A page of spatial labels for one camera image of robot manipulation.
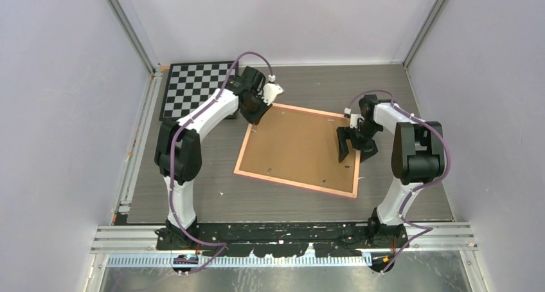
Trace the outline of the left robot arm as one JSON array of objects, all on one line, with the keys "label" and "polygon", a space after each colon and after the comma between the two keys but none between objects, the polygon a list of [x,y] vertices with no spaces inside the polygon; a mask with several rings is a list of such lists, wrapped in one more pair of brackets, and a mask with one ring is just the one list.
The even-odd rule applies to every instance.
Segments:
[{"label": "left robot arm", "polygon": [[241,75],[225,79],[201,106],[176,121],[161,124],[154,161],[167,187],[166,227],[172,240],[183,250],[192,248],[197,232],[191,228],[197,215],[193,206],[194,180],[202,168],[201,143],[223,119],[234,112],[252,125],[284,92],[274,75],[265,76],[252,67]]}]

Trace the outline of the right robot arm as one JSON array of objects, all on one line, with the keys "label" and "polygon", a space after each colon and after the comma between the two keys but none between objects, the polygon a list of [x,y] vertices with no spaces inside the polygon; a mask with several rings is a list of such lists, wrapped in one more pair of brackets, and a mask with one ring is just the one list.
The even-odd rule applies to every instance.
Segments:
[{"label": "right robot arm", "polygon": [[446,171],[445,141],[439,122],[426,122],[405,111],[392,99],[381,100],[366,93],[359,99],[359,113],[346,107],[349,124],[338,127],[338,160],[351,150],[365,161],[378,152],[374,136],[388,130],[393,134],[391,171],[393,181],[381,204],[373,209],[364,229],[367,244],[375,247],[407,243],[406,213],[419,192],[440,179]]}]

